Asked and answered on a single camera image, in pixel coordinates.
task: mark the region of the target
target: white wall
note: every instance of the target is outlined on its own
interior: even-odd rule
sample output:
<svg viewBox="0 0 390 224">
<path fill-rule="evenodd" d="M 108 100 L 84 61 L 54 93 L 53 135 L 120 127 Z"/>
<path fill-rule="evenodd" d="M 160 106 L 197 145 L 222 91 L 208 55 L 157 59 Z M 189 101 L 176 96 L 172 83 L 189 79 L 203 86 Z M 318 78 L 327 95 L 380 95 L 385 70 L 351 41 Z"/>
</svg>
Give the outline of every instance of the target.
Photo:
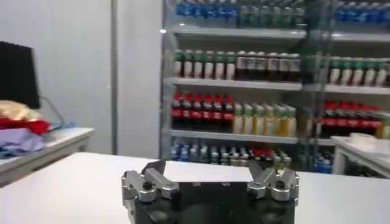
<svg viewBox="0 0 390 224">
<path fill-rule="evenodd" d="M 0 40 L 35 49 L 41 94 L 94 127 L 101 153 L 111 152 L 110 35 L 110 0 L 0 0 Z"/>
<path fill-rule="evenodd" d="M 118 152 L 158 158 L 163 1 L 118 0 Z"/>
</svg>

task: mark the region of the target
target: water bottle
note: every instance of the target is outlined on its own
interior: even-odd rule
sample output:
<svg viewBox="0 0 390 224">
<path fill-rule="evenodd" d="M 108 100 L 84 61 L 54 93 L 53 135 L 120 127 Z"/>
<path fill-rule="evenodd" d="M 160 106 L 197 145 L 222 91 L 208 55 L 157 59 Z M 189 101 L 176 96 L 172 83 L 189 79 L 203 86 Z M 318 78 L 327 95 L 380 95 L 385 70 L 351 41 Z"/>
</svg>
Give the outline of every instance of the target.
<svg viewBox="0 0 390 224">
<path fill-rule="evenodd" d="M 226 11 L 226 26 L 228 28 L 237 28 L 238 23 L 238 4 L 237 0 L 229 0 Z"/>
</svg>

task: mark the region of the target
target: beverage bottle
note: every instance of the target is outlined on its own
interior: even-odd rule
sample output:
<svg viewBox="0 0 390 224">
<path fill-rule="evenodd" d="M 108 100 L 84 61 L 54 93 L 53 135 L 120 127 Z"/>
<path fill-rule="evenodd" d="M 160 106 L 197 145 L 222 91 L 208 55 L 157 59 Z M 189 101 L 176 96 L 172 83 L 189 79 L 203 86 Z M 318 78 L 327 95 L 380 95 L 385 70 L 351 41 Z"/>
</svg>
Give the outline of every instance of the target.
<svg viewBox="0 0 390 224">
<path fill-rule="evenodd" d="M 222 130 L 222 99 L 219 95 L 214 96 L 213 103 L 213 130 Z"/>
<path fill-rule="evenodd" d="M 205 79 L 212 79 L 214 74 L 214 52 L 213 51 L 206 51 L 206 58 L 205 58 Z"/>
<path fill-rule="evenodd" d="M 248 6 L 242 5 L 240 7 L 238 20 L 240 27 L 248 27 L 250 25 L 250 12 Z"/>
<path fill-rule="evenodd" d="M 193 130 L 200 130 L 202 129 L 202 114 L 203 114 L 203 107 L 202 107 L 202 95 L 196 94 L 195 100 L 193 102 L 193 109 L 191 111 L 191 120 L 192 120 L 192 128 Z"/>
<path fill-rule="evenodd" d="M 204 64 L 203 51 L 196 50 L 194 54 L 194 78 L 195 79 L 203 78 L 203 64 Z"/>
<path fill-rule="evenodd" d="M 235 103 L 234 106 L 234 134 L 242 134 L 244 132 L 243 106 L 240 103 Z"/>
<path fill-rule="evenodd" d="M 389 71 L 387 69 L 387 63 L 390 61 L 387 58 L 380 58 L 378 59 L 378 75 L 377 79 L 375 81 L 375 85 L 377 87 L 382 87 L 385 85 L 385 81 L 389 76 Z"/>
<path fill-rule="evenodd" d="M 329 84 L 335 85 L 340 79 L 341 73 L 341 58 L 340 57 L 331 57 L 330 58 L 330 74 L 329 74 Z"/>
<path fill-rule="evenodd" d="M 213 102 L 210 95 L 206 95 L 203 101 L 202 129 L 210 130 L 213 126 Z"/>
<path fill-rule="evenodd" d="M 224 98 L 222 127 L 223 132 L 231 133 L 234 121 L 233 100 L 228 95 Z"/>
<path fill-rule="evenodd" d="M 248 103 L 244 104 L 244 134 L 252 135 L 253 134 L 253 126 L 254 126 L 254 109 Z"/>
<path fill-rule="evenodd" d="M 197 0 L 195 5 L 195 25 L 200 27 L 206 26 L 207 10 L 205 0 Z"/>
<path fill-rule="evenodd" d="M 226 11 L 226 26 L 228 28 L 237 28 L 238 23 L 238 4 L 237 0 L 229 0 Z"/>
<path fill-rule="evenodd" d="M 351 69 L 351 65 L 352 65 L 352 58 L 350 58 L 350 57 L 342 58 L 341 67 L 343 68 L 343 70 L 342 70 L 341 81 L 340 81 L 340 84 L 342 86 L 349 85 L 349 83 L 351 81 L 351 76 L 352 76 L 352 72 L 353 72 Z"/>
<path fill-rule="evenodd" d="M 194 51 L 185 51 L 185 62 L 184 62 L 184 78 L 194 77 L 193 73 L 193 62 L 194 62 Z"/>
<path fill-rule="evenodd" d="M 372 86 L 377 76 L 377 61 L 374 58 L 368 58 L 366 63 L 367 71 L 364 76 L 364 85 Z"/>
<path fill-rule="evenodd" d="M 363 58 L 355 58 L 353 61 L 353 77 L 352 77 L 352 86 L 360 86 L 363 80 L 364 74 L 364 59 Z"/>
<path fill-rule="evenodd" d="M 253 80 L 256 77 L 256 52 L 248 52 L 246 60 L 246 79 Z"/>
<path fill-rule="evenodd" d="M 287 53 L 281 53 L 279 55 L 279 75 L 277 76 L 276 81 L 287 81 L 288 79 L 288 66 L 289 66 L 289 56 Z"/>
<path fill-rule="evenodd" d="M 279 59 L 275 52 L 267 54 L 267 76 L 269 80 L 277 80 Z"/>
<path fill-rule="evenodd" d="M 264 52 L 259 52 L 256 55 L 256 74 L 254 80 L 265 80 L 266 79 L 266 67 L 267 60 Z"/>
<path fill-rule="evenodd" d="M 183 51 L 180 49 L 175 50 L 175 77 L 183 77 L 183 61 Z"/>
<path fill-rule="evenodd" d="M 183 107 L 182 94 L 176 93 L 171 105 L 172 128 L 180 129 L 183 127 Z"/>
<path fill-rule="evenodd" d="M 256 135 L 264 135 L 264 120 L 265 120 L 265 109 L 259 104 L 254 104 L 253 106 L 256 110 L 255 115 L 255 134 Z"/>
<path fill-rule="evenodd" d="M 215 63 L 215 79 L 224 79 L 226 55 L 223 51 L 217 52 Z"/>
<path fill-rule="evenodd" d="M 217 7 L 216 0 L 208 0 L 208 4 L 206 5 L 206 10 L 207 10 L 206 26 L 217 27 L 218 7 Z"/>
<path fill-rule="evenodd" d="M 237 54 L 237 67 L 236 67 L 236 79 L 244 80 L 245 79 L 245 69 L 246 69 L 246 52 L 240 51 Z"/>
<path fill-rule="evenodd" d="M 272 136 L 274 135 L 274 108 L 266 105 L 264 106 L 266 108 L 266 119 L 264 123 L 264 135 L 266 136 Z"/>
<path fill-rule="evenodd" d="M 300 80 L 300 58 L 299 54 L 289 55 L 288 65 L 288 80 L 292 82 L 299 82 Z"/>
<path fill-rule="evenodd" d="M 234 80 L 236 73 L 236 54 L 232 51 L 227 53 L 226 58 L 226 79 Z"/>
<path fill-rule="evenodd" d="M 193 95 L 191 93 L 186 93 L 183 100 L 183 129 L 191 129 L 191 111 Z"/>
</svg>

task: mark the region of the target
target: metal gripper jaw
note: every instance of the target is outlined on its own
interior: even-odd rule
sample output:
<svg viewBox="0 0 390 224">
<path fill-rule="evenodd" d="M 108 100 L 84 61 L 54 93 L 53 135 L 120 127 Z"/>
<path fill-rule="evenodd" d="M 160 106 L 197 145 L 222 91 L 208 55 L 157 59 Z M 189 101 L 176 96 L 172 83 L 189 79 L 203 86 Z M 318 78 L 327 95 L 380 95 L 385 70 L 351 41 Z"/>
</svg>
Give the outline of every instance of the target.
<svg viewBox="0 0 390 224">
<path fill-rule="evenodd" d="M 256 199 L 270 195 L 277 201 L 294 200 L 298 205 L 299 176 L 293 170 L 285 170 L 279 174 L 277 170 L 263 170 L 255 161 L 249 162 L 249 171 L 253 181 L 247 184 L 247 192 Z"/>
</svg>

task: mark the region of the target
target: bottle label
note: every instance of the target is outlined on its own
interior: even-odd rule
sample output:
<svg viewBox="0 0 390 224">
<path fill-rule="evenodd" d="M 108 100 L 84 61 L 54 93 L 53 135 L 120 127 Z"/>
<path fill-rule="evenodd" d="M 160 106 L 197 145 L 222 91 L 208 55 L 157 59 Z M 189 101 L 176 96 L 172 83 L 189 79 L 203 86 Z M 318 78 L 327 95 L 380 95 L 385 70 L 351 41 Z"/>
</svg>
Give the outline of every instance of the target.
<svg viewBox="0 0 390 224">
<path fill-rule="evenodd" d="M 233 80 L 235 76 L 236 65 L 235 64 L 227 64 L 226 65 L 226 79 Z"/>
<path fill-rule="evenodd" d="M 264 118 L 256 118 L 256 135 L 264 135 Z"/>
<path fill-rule="evenodd" d="M 211 79 L 211 76 L 213 75 L 213 69 L 214 66 L 212 63 L 208 62 L 205 65 L 205 79 Z"/>
<path fill-rule="evenodd" d="M 184 63 L 184 78 L 191 78 L 193 72 L 193 63 L 186 61 Z"/>
<path fill-rule="evenodd" d="M 279 60 L 279 71 L 287 72 L 288 71 L 288 64 L 289 64 L 288 59 L 280 59 Z"/>
<path fill-rule="evenodd" d="M 256 69 L 259 71 L 264 71 L 266 69 L 265 58 L 256 58 Z"/>
<path fill-rule="evenodd" d="M 268 70 L 270 71 L 277 71 L 278 70 L 278 61 L 277 58 L 270 58 L 268 59 Z"/>
<path fill-rule="evenodd" d="M 172 117 L 182 117 L 183 110 L 171 110 Z"/>
<path fill-rule="evenodd" d="M 366 72 L 366 79 L 364 80 L 365 85 L 372 85 L 375 79 L 375 70 L 370 69 Z"/>
<path fill-rule="evenodd" d="M 243 133 L 243 117 L 234 118 L 234 133 L 236 134 Z"/>
<path fill-rule="evenodd" d="M 175 74 L 176 74 L 176 77 L 182 76 L 182 62 L 181 61 L 175 61 Z"/>
<path fill-rule="evenodd" d="M 245 117 L 244 134 L 247 135 L 252 134 L 252 127 L 253 127 L 253 118 Z"/>
<path fill-rule="evenodd" d="M 331 73 L 330 73 L 330 80 L 329 82 L 331 84 L 336 84 L 337 81 L 339 80 L 340 78 L 340 69 L 338 68 L 334 68 L 331 70 Z"/>
<path fill-rule="evenodd" d="M 291 72 L 299 72 L 300 71 L 300 60 L 299 59 L 289 60 L 289 69 Z"/>
<path fill-rule="evenodd" d="M 202 62 L 195 62 L 194 78 L 195 79 L 201 79 L 202 78 L 202 72 L 203 72 L 203 64 L 202 64 Z"/>
<path fill-rule="evenodd" d="M 351 79 L 351 75 L 352 75 L 352 70 L 351 69 L 344 69 L 342 71 L 341 84 L 342 85 L 348 85 L 349 80 Z"/>
<path fill-rule="evenodd" d="M 359 85 L 361 83 L 362 78 L 363 78 L 363 70 L 361 69 L 355 70 L 355 72 L 353 73 L 352 84 L 355 86 Z"/>
<path fill-rule="evenodd" d="M 225 64 L 217 63 L 215 67 L 215 79 L 223 79 L 224 78 L 224 69 Z"/>
</svg>

